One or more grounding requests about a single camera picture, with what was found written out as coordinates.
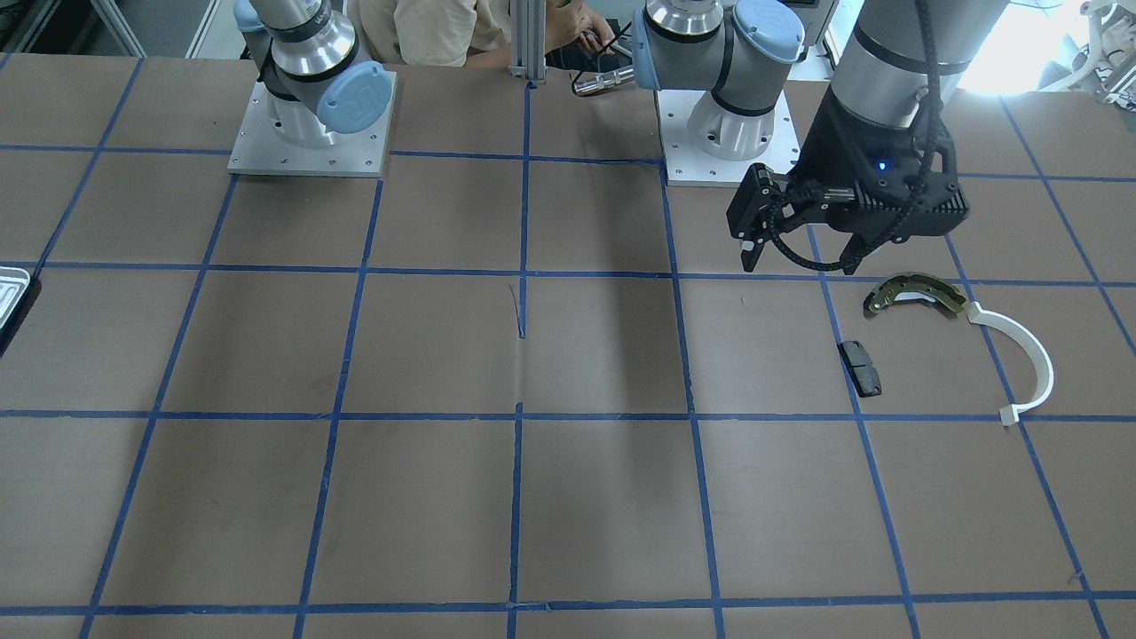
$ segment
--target person's hand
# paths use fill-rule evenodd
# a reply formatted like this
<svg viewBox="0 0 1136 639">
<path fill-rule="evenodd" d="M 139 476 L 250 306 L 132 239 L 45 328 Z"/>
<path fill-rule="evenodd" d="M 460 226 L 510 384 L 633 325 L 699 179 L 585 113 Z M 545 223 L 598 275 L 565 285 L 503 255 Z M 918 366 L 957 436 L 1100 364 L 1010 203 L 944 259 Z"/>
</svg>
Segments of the person's hand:
<svg viewBox="0 0 1136 639">
<path fill-rule="evenodd" d="M 587 7 L 580 0 L 546 0 L 544 7 L 544 52 L 571 44 L 591 26 Z"/>
<path fill-rule="evenodd" d="M 587 5 L 584 5 L 584 14 L 586 16 L 585 28 L 591 28 L 591 31 L 584 31 L 577 40 L 585 51 L 593 55 L 599 53 L 601 49 L 616 39 L 616 32 L 611 31 L 611 25 L 599 11 Z M 615 51 L 608 49 L 605 53 L 613 55 Z"/>
</svg>

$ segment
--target blue joint cap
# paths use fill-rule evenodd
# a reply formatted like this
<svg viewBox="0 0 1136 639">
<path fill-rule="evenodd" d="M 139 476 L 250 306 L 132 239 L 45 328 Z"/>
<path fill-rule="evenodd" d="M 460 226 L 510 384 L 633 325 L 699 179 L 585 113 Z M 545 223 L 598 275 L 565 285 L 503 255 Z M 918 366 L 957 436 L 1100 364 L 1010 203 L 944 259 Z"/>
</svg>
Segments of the blue joint cap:
<svg viewBox="0 0 1136 639">
<path fill-rule="evenodd" d="M 659 74 L 654 70 L 654 60 L 651 59 L 651 42 L 648 40 L 648 26 L 643 22 L 643 11 L 635 11 L 632 22 L 634 42 L 632 43 L 632 64 L 635 66 L 635 84 L 643 89 L 658 91 Z"/>
<path fill-rule="evenodd" d="M 260 22 L 260 16 L 249 0 L 236 0 L 233 5 L 233 17 L 236 18 L 236 28 L 241 33 L 256 33 L 265 28 L 265 23 Z"/>
<path fill-rule="evenodd" d="M 394 82 L 383 65 L 368 60 L 341 73 L 319 98 L 316 117 L 336 133 L 358 133 L 386 113 Z"/>
<path fill-rule="evenodd" d="M 804 25 L 777 0 L 738 0 L 734 23 L 746 42 L 778 63 L 791 65 L 801 56 Z"/>
</svg>

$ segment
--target person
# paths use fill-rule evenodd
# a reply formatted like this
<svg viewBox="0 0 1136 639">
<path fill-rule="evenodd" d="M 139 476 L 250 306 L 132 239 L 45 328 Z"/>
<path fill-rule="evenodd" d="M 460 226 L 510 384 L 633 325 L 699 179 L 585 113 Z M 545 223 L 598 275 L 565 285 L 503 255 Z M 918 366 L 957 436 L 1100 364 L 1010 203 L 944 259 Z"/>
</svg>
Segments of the person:
<svg viewBox="0 0 1136 639">
<path fill-rule="evenodd" d="M 582 0 L 545 1 L 545 52 L 571 43 L 591 53 L 615 40 Z M 354 0 L 348 15 L 379 63 L 507 68 L 509 0 Z"/>
</svg>

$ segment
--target white plastic bracket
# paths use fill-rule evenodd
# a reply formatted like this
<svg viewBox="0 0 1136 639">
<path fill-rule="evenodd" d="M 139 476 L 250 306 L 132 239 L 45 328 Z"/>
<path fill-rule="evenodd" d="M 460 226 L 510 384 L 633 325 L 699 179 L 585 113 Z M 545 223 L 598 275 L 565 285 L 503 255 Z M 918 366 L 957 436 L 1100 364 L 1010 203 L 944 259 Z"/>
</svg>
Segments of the white plastic bracket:
<svg viewBox="0 0 1136 639">
<path fill-rule="evenodd" d="M 1029 356 L 1029 360 L 1034 364 L 1034 371 L 1037 373 L 1037 385 L 1034 389 L 1034 397 L 1025 404 L 1010 404 L 999 410 L 999 415 L 1002 417 L 1002 425 L 1011 426 L 1018 423 L 1019 415 L 1034 408 L 1041 406 L 1043 401 L 1049 399 L 1050 393 L 1053 392 L 1053 362 L 1050 359 L 1050 354 L 1045 351 L 1045 347 L 1042 342 L 1014 320 L 1006 317 L 1000 313 L 993 313 L 986 310 L 977 301 L 968 301 L 963 305 L 967 312 L 967 320 L 971 324 L 980 324 L 983 326 L 989 326 L 1002 333 L 1005 333 L 1011 340 L 1018 343 Z"/>
</svg>

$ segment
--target sleeve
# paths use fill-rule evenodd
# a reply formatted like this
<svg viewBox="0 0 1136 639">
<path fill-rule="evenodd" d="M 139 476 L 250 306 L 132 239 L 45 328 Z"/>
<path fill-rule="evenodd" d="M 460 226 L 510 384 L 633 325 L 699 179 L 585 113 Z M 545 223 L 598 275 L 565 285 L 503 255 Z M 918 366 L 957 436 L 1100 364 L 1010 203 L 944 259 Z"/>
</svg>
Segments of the sleeve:
<svg viewBox="0 0 1136 639">
<path fill-rule="evenodd" d="M 394 9 L 402 59 L 460 67 L 474 38 L 477 0 L 406 0 Z"/>
</svg>

